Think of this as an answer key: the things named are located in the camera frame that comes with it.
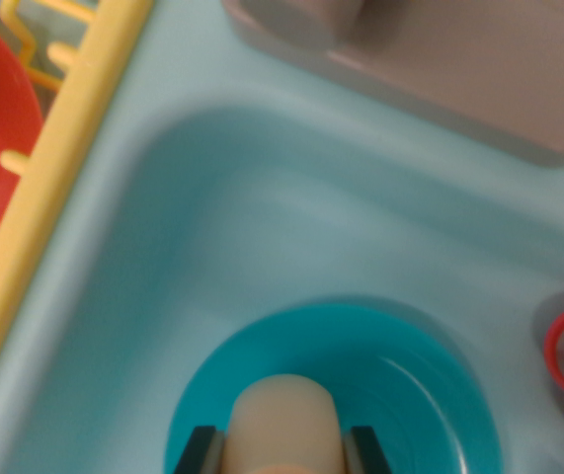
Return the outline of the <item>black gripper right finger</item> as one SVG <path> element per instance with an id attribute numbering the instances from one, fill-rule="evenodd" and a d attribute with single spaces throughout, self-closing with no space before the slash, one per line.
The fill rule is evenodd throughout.
<path id="1" fill-rule="evenodd" d="M 350 474 L 390 474 L 390 466 L 374 429 L 354 426 L 345 434 L 343 447 Z"/>

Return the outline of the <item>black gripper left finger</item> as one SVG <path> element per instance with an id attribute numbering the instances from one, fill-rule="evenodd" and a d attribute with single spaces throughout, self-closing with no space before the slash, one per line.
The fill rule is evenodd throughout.
<path id="1" fill-rule="evenodd" d="M 224 443 L 224 431 L 213 426 L 195 427 L 175 467 L 175 474 L 220 473 Z"/>

